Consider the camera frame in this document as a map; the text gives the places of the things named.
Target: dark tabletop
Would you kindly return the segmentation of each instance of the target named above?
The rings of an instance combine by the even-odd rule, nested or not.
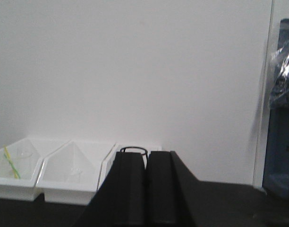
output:
[[[203,192],[216,196],[223,210],[260,219],[269,227],[289,227],[289,201],[248,185],[202,182]],[[0,227],[69,227],[85,206],[46,203],[41,194],[34,202],[0,199]]]

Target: black cable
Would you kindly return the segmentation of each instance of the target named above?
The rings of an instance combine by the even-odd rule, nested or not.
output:
[[[145,149],[145,148],[142,148],[142,147],[123,147],[120,149],[120,152],[123,152],[125,153],[126,152],[126,149],[139,149],[139,150],[143,150],[144,153],[140,153],[142,156],[145,155],[145,158],[146,160],[148,160],[148,151]]]

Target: white wall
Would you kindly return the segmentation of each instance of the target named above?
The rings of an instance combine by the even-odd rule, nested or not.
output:
[[[264,163],[266,154],[266,144],[268,135],[268,123],[270,109],[268,106],[270,93],[273,87],[274,67],[270,64],[270,59],[278,47],[278,38],[280,31],[280,21],[289,18],[289,0],[273,1],[272,21],[270,24],[270,34],[267,51],[267,64],[264,75],[263,103],[261,104],[261,124],[259,126],[259,138],[256,153],[254,186],[262,187]]]
[[[0,0],[0,147],[26,135],[176,150],[252,183],[271,0]]]

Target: straw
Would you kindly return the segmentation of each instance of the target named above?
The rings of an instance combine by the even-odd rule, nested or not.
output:
[[[20,174],[18,173],[17,169],[13,165],[13,162],[11,160],[10,154],[9,154],[6,146],[4,146],[4,152],[5,152],[4,157],[7,159],[7,161],[9,162],[9,164],[10,164],[10,166],[12,168],[12,171],[13,171],[13,174],[14,174],[14,178],[21,179]]]

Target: plastic bag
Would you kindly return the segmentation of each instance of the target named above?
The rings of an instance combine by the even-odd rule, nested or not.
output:
[[[289,108],[289,40],[274,53],[271,63],[275,64],[275,80],[269,106]]]

